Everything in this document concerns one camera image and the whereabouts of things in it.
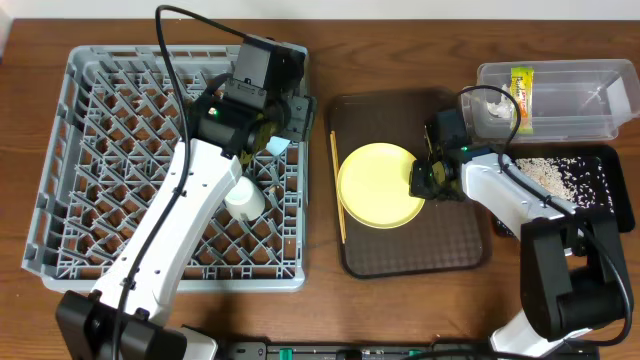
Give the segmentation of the white cup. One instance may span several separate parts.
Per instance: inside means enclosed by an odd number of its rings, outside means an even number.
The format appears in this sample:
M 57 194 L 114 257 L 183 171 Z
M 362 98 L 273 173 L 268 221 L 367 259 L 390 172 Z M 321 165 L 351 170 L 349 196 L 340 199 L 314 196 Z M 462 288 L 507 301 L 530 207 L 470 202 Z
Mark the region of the white cup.
M 256 220 L 266 206 L 262 191 L 245 176 L 225 196 L 224 203 L 229 214 L 238 221 Z

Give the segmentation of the wooden chopstick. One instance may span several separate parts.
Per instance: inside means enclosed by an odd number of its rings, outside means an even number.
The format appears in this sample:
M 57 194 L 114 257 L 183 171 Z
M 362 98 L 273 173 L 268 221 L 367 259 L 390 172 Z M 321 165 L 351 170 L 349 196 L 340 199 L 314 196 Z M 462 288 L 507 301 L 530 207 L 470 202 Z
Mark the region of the wooden chopstick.
M 332 160 L 332 169 L 334 174 L 334 185 L 336 191 L 336 204 L 337 204 L 337 214 L 338 214 L 338 223 L 339 223 L 339 231 L 340 231 L 340 239 L 341 243 L 344 245 L 346 242 L 346 223 L 344 216 L 344 208 L 342 206 L 340 196 L 338 193 L 339 190 L 339 158 L 338 158 L 338 148 L 337 148 L 337 140 L 335 131 L 331 131 L 329 134 L 330 140 L 330 150 L 331 150 L 331 160 Z

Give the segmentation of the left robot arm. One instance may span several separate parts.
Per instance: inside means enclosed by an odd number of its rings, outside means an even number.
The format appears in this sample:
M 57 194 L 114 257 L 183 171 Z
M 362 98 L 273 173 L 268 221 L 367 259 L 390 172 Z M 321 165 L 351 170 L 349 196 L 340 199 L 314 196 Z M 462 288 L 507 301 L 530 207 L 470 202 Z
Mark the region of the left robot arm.
M 217 342 L 167 327 L 195 247 L 243 169 L 271 137 L 308 138 L 309 52 L 246 35 L 232 72 L 181 109 L 184 133 L 167 174 L 124 251 L 82 295 L 68 291 L 55 317 L 74 359 L 213 359 Z

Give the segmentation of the green yellow snack wrapper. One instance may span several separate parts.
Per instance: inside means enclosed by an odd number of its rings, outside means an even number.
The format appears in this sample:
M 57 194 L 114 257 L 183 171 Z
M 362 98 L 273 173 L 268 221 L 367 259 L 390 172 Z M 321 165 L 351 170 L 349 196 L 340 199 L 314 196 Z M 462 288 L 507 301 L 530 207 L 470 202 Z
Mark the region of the green yellow snack wrapper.
M 534 69 L 515 67 L 511 69 L 510 94 L 517 102 L 520 113 L 518 132 L 526 135 L 534 133 L 531 121 Z

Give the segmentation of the yellow round plate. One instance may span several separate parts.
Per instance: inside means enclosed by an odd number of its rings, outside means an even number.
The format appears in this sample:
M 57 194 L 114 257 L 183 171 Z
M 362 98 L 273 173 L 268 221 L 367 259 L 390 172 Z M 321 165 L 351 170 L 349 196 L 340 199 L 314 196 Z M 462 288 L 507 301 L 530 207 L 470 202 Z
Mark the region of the yellow round plate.
M 340 166 L 337 195 L 346 212 L 375 229 L 393 229 L 413 220 L 425 201 L 410 194 L 416 157 L 391 143 L 370 143 L 350 153 Z

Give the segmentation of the white tissue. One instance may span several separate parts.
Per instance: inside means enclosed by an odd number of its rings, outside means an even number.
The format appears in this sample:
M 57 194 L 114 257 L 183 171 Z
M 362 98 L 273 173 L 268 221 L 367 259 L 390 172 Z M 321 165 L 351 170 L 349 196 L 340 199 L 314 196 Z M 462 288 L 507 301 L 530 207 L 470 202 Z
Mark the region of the white tissue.
M 498 103 L 487 103 L 489 113 L 500 119 L 512 119 L 515 116 L 515 106 L 512 101 L 504 94 L 500 94 Z

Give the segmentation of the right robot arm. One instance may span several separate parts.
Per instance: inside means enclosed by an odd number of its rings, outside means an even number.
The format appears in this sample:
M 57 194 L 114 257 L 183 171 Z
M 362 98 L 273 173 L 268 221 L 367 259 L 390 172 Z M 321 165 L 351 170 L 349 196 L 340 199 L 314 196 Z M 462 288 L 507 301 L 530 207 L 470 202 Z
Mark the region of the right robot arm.
M 554 196 L 504 149 L 473 143 L 454 109 L 426 121 L 424 141 L 411 196 L 473 200 L 520 241 L 522 309 L 493 332 L 488 357 L 542 359 L 562 346 L 597 349 L 628 336 L 633 293 L 613 214 Z

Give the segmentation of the light blue bowl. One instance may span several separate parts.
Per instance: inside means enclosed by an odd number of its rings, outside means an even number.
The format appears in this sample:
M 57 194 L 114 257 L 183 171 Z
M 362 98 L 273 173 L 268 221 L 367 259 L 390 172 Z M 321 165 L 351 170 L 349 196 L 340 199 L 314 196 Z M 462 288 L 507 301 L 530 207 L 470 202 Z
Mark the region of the light blue bowl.
M 272 156 L 279 156 L 282 152 L 284 152 L 290 144 L 290 140 L 273 136 L 270 138 L 269 142 L 266 144 L 265 150 L 269 152 Z

